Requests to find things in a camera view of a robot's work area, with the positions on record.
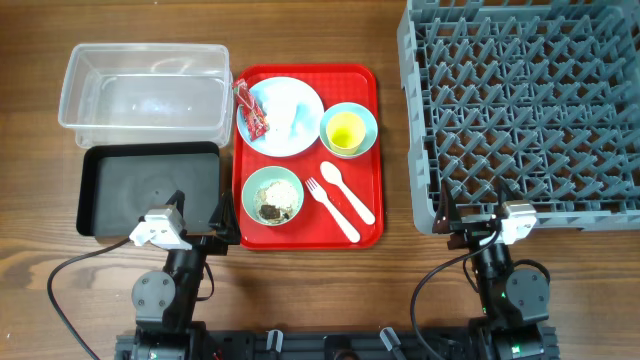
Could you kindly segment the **rice and food scraps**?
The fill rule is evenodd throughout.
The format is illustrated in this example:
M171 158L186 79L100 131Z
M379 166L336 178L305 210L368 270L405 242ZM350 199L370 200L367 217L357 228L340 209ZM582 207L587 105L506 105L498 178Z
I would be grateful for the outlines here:
M296 188L288 181L277 180L261 187L254 197L254 207L260 221L277 225L282 224L297 213L300 196Z

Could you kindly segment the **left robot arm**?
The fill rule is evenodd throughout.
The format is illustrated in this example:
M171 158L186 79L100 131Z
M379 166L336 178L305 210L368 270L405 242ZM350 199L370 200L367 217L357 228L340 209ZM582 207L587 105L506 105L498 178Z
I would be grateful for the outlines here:
M166 204L150 209L129 235L134 245L150 243L168 252L160 271L136 280L132 302L136 332L129 345L120 339L117 359L219 359L206 325L193 320L202 279L212 276L206 258L225 256L240 243L241 232L231 193L224 193L209 220L210 234L189 234L183 218L185 194L178 190Z

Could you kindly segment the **red snack wrapper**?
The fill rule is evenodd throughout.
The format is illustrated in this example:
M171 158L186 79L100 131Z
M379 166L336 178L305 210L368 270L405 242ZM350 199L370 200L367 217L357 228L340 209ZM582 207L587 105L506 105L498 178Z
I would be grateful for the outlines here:
M244 117L250 140L254 141L265 135L269 130L269 124L257 99L250 93L247 82L244 79L238 79L233 85L233 92Z

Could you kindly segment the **white plastic fork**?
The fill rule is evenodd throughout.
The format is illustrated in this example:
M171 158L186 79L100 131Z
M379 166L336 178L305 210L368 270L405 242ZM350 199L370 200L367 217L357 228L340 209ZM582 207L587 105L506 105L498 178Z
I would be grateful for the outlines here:
M351 243L358 243L361 239L359 232L331 203L324 188L313 177L307 179L305 185L312 197L326 207L347 239Z

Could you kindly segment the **green bowl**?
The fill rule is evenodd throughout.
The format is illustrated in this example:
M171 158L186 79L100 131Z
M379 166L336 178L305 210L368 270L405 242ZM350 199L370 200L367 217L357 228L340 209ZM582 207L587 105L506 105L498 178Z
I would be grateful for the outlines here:
M298 191L298 194L300 196L300 204L298 207L298 211L293 216L293 218L295 218L298 215L298 213L302 208L302 205L304 202L304 190L302 188L300 179L292 171L284 167L280 167L280 166L263 167L255 171L253 174L249 176L249 178L244 183L244 186L241 192L241 203L245 212L249 215L249 217L252 220L254 220L260 225L271 226L271 227L280 226L290 222L293 219L292 218L289 221L282 224L272 225L272 224L267 224L260 221L259 218L257 217L256 210L254 207L254 197L257 191L261 187L268 185L271 182L277 181L277 180L285 180L290 182Z

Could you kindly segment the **light blue bowl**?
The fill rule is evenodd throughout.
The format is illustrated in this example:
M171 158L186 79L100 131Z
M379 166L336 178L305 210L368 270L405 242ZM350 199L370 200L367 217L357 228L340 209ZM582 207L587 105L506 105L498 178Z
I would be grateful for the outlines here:
M353 155L341 155L338 154L336 152L334 152L333 150L330 149L329 147L329 141L326 135L326 127L329 123L329 120L331 117L333 117L334 115L340 113L340 112L352 112L357 114L358 116L360 116L365 123L366 126L366 136L364 138L364 141L362 142L362 144L360 145L360 147L358 148L357 152ZM367 151L369 151L374 144L376 143L376 139L378 136L378 125L377 125L377 121L376 118L374 117L374 115L364 106L357 104L357 103L353 103L353 102L343 102L343 103L339 103L336 104L332 107L330 107L323 115L322 120L320 122L320 139L322 144L335 156L339 157L339 158L343 158L343 159L352 159L352 158L356 158L360 155L363 155L364 153L366 153Z

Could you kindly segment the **white tissue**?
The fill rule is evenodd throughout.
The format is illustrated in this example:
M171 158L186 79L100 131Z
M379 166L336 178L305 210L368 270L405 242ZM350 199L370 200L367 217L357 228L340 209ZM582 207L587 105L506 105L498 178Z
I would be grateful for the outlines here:
M279 92L268 94L263 102L269 124L267 135L277 140L306 135L309 132L306 118L312 104L310 96L290 96Z

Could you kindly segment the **yellow plastic cup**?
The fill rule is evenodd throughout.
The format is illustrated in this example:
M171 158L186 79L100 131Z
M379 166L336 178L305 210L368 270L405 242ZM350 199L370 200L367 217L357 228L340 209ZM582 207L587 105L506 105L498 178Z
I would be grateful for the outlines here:
M330 118L326 127L329 147L341 155L353 155L364 141L364 120L352 112L340 112Z

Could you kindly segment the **light blue plate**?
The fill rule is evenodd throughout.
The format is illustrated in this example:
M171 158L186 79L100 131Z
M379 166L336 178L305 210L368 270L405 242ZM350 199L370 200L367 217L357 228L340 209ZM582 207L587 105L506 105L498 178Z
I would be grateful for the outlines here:
M264 135L252 140L242 110L236 110L239 134L253 150L269 157L289 157L305 151L318 139L325 109L310 85L278 76L257 82L249 92L269 125Z

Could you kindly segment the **white plastic spoon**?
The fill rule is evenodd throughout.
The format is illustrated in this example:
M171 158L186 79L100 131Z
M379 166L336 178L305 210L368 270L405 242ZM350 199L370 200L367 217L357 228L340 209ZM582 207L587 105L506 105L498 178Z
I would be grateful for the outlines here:
M365 224L373 225L375 223L376 218L373 212L345 184L341 171L333 163L323 161L320 164L320 171L328 183L337 186L343 192Z

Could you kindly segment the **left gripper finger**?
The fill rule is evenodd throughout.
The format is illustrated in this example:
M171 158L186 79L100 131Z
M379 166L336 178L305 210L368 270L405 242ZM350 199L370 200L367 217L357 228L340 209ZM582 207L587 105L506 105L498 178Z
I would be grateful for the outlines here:
M183 216L184 203L185 194L181 190L176 190L165 203L167 206L167 228L177 235L183 235L186 231L186 223Z
M241 243L241 230L231 192L225 192L221 196L209 220L209 226L213 230L214 236L222 242L228 245Z

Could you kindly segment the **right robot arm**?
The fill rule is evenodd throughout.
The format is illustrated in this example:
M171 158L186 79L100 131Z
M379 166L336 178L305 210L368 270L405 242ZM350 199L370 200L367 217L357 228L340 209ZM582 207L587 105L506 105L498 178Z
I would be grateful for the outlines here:
M557 354L542 323L549 318L549 271L540 263L514 261L509 246L537 222L533 205L498 187L498 209L486 220L465 220L447 184L441 185L432 231L448 234L449 249L466 249L484 316L469 322L476 359L551 359Z

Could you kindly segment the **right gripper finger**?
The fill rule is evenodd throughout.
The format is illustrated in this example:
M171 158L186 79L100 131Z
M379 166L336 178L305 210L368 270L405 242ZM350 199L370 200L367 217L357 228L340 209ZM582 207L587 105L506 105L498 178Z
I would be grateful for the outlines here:
M462 229L462 219L457 210L455 200L445 180L441 181L439 203L433 221L432 232L449 234Z
M498 199L496 215L505 215L507 212L507 206L511 201L515 200L515 195L511 191L509 185L503 180L499 179L496 185L496 194Z

